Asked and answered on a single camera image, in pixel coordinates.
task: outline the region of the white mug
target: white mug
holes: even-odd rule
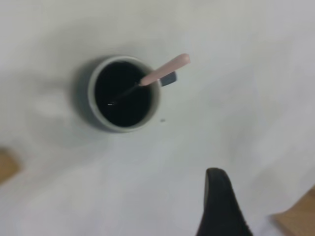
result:
[[[160,82],[160,80],[157,80],[156,82],[148,85],[150,87],[150,90],[152,93],[152,99],[151,99],[150,108],[149,108],[147,114],[145,115],[145,117],[140,122],[138,122],[137,124],[135,124],[133,126],[129,126],[129,127],[117,126],[117,125],[113,124],[112,122],[110,122],[100,112],[100,110],[96,104],[96,101],[95,101],[94,91],[95,91],[96,81],[97,81],[101,71],[106,66],[108,66],[109,64],[111,64],[113,62],[119,62],[119,61],[125,61],[125,62],[129,62],[129,63],[135,65],[140,70],[142,70],[144,72],[144,74],[146,74],[146,75],[150,74],[153,71],[153,69],[149,65],[142,62],[138,58],[134,58],[134,57],[130,57],[130,56],[112,56],[112,57],[109,57],[109,58],[105,59],[104,61],[102,61],[95,68],[95,70],[93,71],[93,73],[90,77],[90,80],[88,83],[88,103],[89,103],[89,107],[90,107],[93,115],[99,121],[100,125],[103,126],[104,129],[110,130],[113,132],[127,133],[127,132],[135,131],[135,130],[142,128],[155,115],[155,113],[158,110],[160,100],[161,100],[161,82]]]

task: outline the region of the white surface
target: white surface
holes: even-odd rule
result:
[[[0,186],[2,236],[194,235],[205,170],[230,175],[257,236],[315,178],[312,0],[3,0],[0,141],[24,171]],[[130,134],[72,108],[80,66],[127,54],[192,64]]]

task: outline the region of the black coffee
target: black coffee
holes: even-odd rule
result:
[[[114,62],[98,76],[94,95],[98,109],[111,123],[129,127],[139,123],[148,113],[152,92],[149,86],[138,87],[132,93],[108,105],[113,99],[139,83],[145,74],[129,62]]]

